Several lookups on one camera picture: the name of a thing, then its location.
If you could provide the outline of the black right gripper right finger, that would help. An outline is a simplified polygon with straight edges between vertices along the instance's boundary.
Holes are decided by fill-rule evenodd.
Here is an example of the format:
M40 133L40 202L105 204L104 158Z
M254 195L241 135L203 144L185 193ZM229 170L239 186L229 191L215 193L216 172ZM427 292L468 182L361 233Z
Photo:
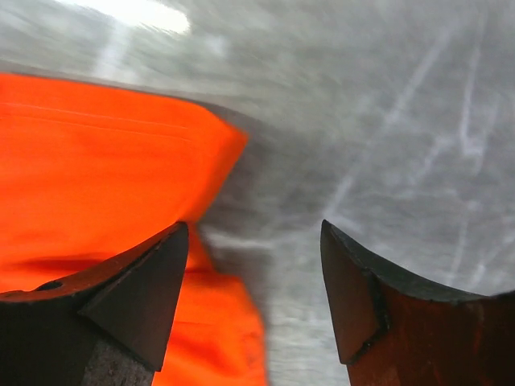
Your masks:
M378 256L321 225L323 279L353 385L511 385L514 294L473 294Z

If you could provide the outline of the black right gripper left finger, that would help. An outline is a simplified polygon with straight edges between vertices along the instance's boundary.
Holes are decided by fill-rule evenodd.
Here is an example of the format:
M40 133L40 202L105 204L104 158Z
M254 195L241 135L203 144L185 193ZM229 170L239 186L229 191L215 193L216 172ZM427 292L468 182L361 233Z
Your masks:
M149 385L188 254L175 224L89 269L1 296L4 385Z

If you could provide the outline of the orange t shirt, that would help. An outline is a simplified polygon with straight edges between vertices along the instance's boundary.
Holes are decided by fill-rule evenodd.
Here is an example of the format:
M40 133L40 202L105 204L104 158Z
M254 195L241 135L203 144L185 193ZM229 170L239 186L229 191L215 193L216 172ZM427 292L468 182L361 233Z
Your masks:
M157 385L264 385L265 331L196 224L246 134L198 105L119 88L1 77L1 289L32 290L177 222L185 276Z

